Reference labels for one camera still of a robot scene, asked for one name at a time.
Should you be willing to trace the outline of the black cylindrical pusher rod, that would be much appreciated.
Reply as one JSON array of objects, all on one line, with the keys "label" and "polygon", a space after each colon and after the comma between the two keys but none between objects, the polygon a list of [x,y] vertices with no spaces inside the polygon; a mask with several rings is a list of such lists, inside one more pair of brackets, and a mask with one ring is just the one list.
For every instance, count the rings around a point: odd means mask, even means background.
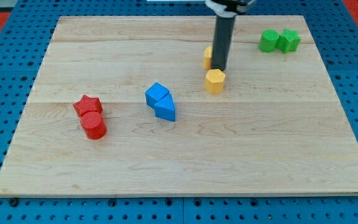
[{"label": "black cylindrical pusher rod", "polygon": [[227,65],[236,17],[216,16],[211,68],[224,71]]}]

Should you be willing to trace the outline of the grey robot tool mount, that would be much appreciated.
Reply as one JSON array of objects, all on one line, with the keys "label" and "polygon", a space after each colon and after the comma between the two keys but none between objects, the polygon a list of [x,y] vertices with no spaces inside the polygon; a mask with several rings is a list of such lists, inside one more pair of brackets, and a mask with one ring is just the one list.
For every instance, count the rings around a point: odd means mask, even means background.
[{"label": "grey robot tool mount", "polygon": [[220,17],[244,15],[256,5],[257,0],[205,0],[208,8]]}]

